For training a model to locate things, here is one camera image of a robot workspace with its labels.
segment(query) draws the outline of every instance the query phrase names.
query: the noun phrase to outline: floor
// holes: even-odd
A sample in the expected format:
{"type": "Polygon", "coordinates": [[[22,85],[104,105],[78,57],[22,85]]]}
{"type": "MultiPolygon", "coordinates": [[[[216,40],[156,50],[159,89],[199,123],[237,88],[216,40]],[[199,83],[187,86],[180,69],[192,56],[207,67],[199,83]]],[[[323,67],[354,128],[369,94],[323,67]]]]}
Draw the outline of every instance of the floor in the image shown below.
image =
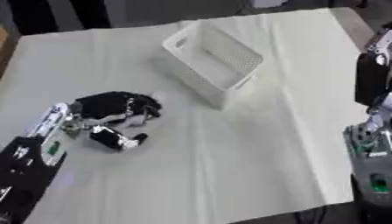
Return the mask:
{"type": "MultiPolygon", "coordinates": [[[[114,27],[158,25],[181,19],[218,18],[233,15],[296,11],[326,7],[327,0],[289,0],[283,6],[254,10],[244,5],[248,0],[106,0],[108,14],[114,27]]],[[[351,7],[373,30],[392,21],[392,1],[369,0],[366,9],[355,7],[359,0],[336,0],[337,7],[351,7]]],[[[18,30],[12,23],[7,0],[0,0],[0,23],[12,34],[18,30]]],[[[62,32],[81,30],[81,24],[67,0],[48,0],[62,32]]]]}

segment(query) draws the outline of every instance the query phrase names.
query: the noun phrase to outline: cable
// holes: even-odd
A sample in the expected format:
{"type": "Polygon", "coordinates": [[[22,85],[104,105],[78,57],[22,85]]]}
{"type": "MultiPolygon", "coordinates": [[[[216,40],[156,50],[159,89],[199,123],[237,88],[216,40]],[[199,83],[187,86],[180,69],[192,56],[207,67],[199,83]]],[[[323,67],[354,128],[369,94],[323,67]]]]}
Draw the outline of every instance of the cable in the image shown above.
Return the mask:
{"type": "Polygon", "coordinates": [[[303,212],[294,213],[294,220],[297,224],[321,224],[326,217],[326,206],[313,208],[303,212]]]}

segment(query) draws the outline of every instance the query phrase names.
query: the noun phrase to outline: white tablecloth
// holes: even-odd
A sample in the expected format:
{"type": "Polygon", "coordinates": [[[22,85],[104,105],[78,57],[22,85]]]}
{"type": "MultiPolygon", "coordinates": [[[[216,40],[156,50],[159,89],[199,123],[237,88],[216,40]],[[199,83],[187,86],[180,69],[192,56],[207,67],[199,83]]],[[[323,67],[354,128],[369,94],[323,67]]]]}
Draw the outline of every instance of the white tablecloth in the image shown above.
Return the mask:
{"type": "Polygon", "coordinates": [[[55,102],[157,95],[163,116],[123,154],[81,137],[26,223],[215,224],[352,199],[341,132],[359,50],[329,10],[211,19],[264,56],[252,95],[210,108],[168,73],[161,42],[189,22],[23,37],[0,82],[0,143],[55,102]]]}

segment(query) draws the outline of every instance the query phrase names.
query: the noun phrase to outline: black pants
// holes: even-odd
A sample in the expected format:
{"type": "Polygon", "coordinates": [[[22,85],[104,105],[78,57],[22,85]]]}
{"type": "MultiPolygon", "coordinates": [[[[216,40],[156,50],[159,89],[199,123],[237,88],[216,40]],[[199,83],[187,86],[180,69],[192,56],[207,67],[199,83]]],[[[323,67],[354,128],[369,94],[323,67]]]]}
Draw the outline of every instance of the black pants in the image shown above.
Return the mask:
{"type": "MultiPolygon", "coordinates": [[[[59,31],[47,0],[8,0],[8,2],[20,34],[59,31]]],[[[110,28],[103,0],[70,0],[70,2],[85,29],[110,28]]]]}

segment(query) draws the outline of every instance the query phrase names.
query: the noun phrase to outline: white cloth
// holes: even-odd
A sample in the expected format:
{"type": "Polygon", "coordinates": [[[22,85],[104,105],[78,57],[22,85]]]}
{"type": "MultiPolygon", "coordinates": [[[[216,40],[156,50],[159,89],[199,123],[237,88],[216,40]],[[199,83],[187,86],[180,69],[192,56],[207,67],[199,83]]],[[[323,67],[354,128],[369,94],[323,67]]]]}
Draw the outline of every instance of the white cloth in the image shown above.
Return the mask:
{"type": "Polygon", "coordinates": [[[251,97],[210,108],[168,73],[161,43],[189,22],[23,37],[0,82],[0,143],[55,102],[110,90],[155,94],[141,147],[81,137],[26,223],[215,224],[352,199],[343,129],[359,50],[329,10],[211,19],[264,57],[251,97]]]}

